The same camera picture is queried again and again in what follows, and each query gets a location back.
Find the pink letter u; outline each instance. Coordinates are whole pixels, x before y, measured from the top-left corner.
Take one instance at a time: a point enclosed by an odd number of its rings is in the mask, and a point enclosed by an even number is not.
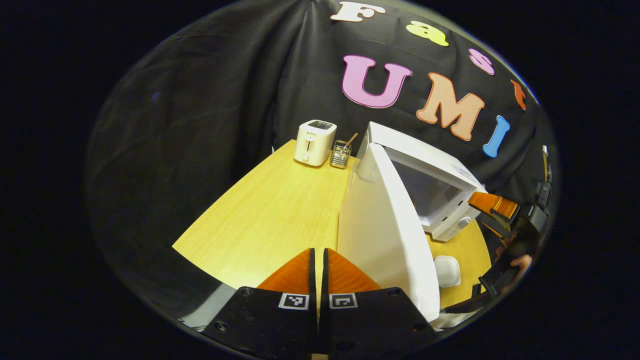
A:
[[[367,71],[374,66],[376,62],[365,56],[347,55],[344,57],[347,63],[344,69],[344,77],[342,78],[342,92],[353,102],[368,106],[370,108],[388,108],[393,105],[400,95],[400,89],[404,79],[411,76],[411,70],[404,66],[388,63],[385,69],[389,71],[387,79],[387,87],[380,95],[371,95],[364,90],[364,80],[367,77]]]

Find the blue letter i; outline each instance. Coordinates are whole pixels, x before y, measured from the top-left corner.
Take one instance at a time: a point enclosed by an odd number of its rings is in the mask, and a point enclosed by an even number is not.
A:
[[[498,121],[498,124],[495,126],[495,130],[493,131],[491,140],[489,140],[486,145],[482,146],[482,150],[484,151],[484,153],[491,156],[492,158],[498,156],[498,148],[502,143],[502,139],[504,139],[504,135],[507,133],[507,131],[511,129],[511,125],[509,125],[509,122],[507,122],[504,117],[498,115],[495,120]]]

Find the microwave door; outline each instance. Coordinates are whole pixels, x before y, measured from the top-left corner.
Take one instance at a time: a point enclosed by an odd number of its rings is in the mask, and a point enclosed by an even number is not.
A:
[[[340,209],[337,251],[383,288],[400,287],[427,321],[440,289],[413,203],[385,149],[370,143]]]

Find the foam letter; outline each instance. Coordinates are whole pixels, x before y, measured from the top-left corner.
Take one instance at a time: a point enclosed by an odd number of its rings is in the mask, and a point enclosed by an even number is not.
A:
[[[459,118],[458,122],[451,127],[451,132],[462,140],[471,140],[471,130],[474,128],[478,113],[484,108],[484,101],[478,95],[469,93],[456,102],[456,92],[451,80],[435,72],[430,72],[429,78],[433,82],[431,93],[424,109],[418,110],[415,115],[424,122],[436,124],[438,122],[436,111],[439,107],[442,127],[451,125]]]
[[[500,147],[500,144],[502,144],[504,135],[509,131],[509,129],[511,129],[511,125],[509,125],[509,122],[505,120],[504,117],[498,115],[495,120],[498,121],[498,124],[495,126],[495,130],[493,130],[491,140],[489,140],[486,145],[482,146],[484,153],[492,158],[498,156],[498,148]]]
[[[522,88],[520,87],[520,84],[516,83],[515,81],[511,80],[511,83],[513,84],[513,87],[515,88],[515,92],[516,92],[516,101],[518,101],[518,105],[520,105],[520,107],[523,110],[527,109],[527,106],[524,104],[524,98],[527,97],[524,92],[522,91]]]
[[[471,62],[473,62],[477,67],[486,71],[489,75],[494,75],[495,71],[491,66],[491,60],[487,58],[485,55],[482,55],[478,50],[469,49],[469,58]]]
[[[419,21],[411,21],[411,24],[412,25],[406,26],[406,29],[409,30],[410,33],[421,38],[427,38],[438,45],[449,46],[449,43],[446,41],[446,36],[442,31]]]
[[[342,8],[340,8],[340,11],[338,11],[337,14],[331,15],[331,20],[360,22],[362,21],[362,18],[359,17],[358,14],[362,14],[362,16],[369,18],[376,12],[386,12],[385,9],[379,6],[352,3],[350,1],[341,1],[340,4],[342,5]]]
[[[347,63],[347,67],[344,69],[344,77],[342,78],[342,92],[353,102],[370,108],[388,108],[393,105],[400,95],[404,78],[412,74],[411,70],[404,66],[393,63],[385,64],[385,69],[389,71],[385,91],[380,95],[371,95],[364,90],[364,80],[367,77],[367,71],[376,62],[373,59],[356,55],[345,56],[344,62]]]

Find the white box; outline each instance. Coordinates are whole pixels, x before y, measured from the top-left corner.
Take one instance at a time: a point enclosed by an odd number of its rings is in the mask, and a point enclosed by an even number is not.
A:
[[[484,187],[451,155],[374,122],[357,158],[340,208],[337,251],[383,288],[402,288],[433,321],[440,289],[425,232],[450,240],[478,216],[467,200]]]

